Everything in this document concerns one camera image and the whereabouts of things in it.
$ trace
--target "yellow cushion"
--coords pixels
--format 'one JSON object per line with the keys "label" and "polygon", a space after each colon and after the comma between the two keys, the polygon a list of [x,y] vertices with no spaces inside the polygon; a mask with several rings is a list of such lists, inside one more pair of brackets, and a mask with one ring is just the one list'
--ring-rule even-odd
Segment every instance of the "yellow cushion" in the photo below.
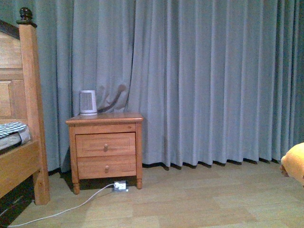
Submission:
{"label": "yellow cushion", "polygon": [[304,185],[304,142],[295,145],[281,159],[289,176]]}

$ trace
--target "laminate floor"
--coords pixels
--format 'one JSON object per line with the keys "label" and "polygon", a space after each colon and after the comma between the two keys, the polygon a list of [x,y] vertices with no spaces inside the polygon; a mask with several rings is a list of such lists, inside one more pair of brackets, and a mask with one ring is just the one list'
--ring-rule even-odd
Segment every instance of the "laminate floor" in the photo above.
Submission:
{"label": "laminate floor", "polygon": [[[59,213],[86,201],[113,179],[82,180],[71,191],[70,174],[50,177],[51,201],[31,203],[11,225]],[[87,204],[23,228],[304,228],[304,188],[279,165],[258,162],[225,167],[197,165],[143,169],[143,188],[128,178],[128,192],[107,188]]]}

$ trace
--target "nightstand top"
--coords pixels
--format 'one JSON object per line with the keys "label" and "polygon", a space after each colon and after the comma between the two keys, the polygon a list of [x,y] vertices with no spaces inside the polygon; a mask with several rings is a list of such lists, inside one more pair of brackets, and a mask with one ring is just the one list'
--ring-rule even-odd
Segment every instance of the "nightstand top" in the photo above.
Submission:
{"label": "nightstand top", "polygon": [[78,115],[66,121],[72,124],[115,124],[115,123],[138,123],[142,122],[140,113],[98,113],[97,115]]}

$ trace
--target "bedpost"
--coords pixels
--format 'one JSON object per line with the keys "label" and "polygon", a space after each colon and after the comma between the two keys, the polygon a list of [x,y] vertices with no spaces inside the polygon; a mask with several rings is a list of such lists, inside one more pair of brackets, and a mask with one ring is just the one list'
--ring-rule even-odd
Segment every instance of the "bedpost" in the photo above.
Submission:
{"label": "bedpost", "polygon": [[50,194],[38,61],[37,25],[32,22],[32,12],[28,8],[21,8],[20,16],[21,20],[18,20],[17,24],[19,24],[20,33],[28,126],[32,139],[40,142],[40,169],[33,174],[33,180],[35,203],[41,205],[49,202]]}

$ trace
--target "mattress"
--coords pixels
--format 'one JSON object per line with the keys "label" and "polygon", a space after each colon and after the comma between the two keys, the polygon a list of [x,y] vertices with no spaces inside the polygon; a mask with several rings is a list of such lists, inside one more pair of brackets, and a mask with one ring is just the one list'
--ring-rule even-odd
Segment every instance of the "mattress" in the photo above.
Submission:
{"label": "mattress", "polygon": [[30,141],[29,128],[25,124],[12,122],[0,124],[0,151],[26,144]]}

